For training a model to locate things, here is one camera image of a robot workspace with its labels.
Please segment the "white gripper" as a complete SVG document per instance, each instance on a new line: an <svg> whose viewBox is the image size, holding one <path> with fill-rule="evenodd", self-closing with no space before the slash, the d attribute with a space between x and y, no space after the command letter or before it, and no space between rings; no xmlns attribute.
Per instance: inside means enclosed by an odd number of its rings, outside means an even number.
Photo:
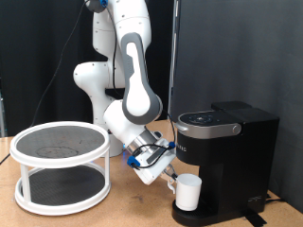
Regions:
<svg viewBox="0 0 303 227"><path fill-rule="evenodd" d="M177 177L173 165L170 163L176 157L175 143L162 138L154 144L141 146L133 155L133 169L144 184L151 184L157 177L161 177L169 184L175 183Z"/></svg>

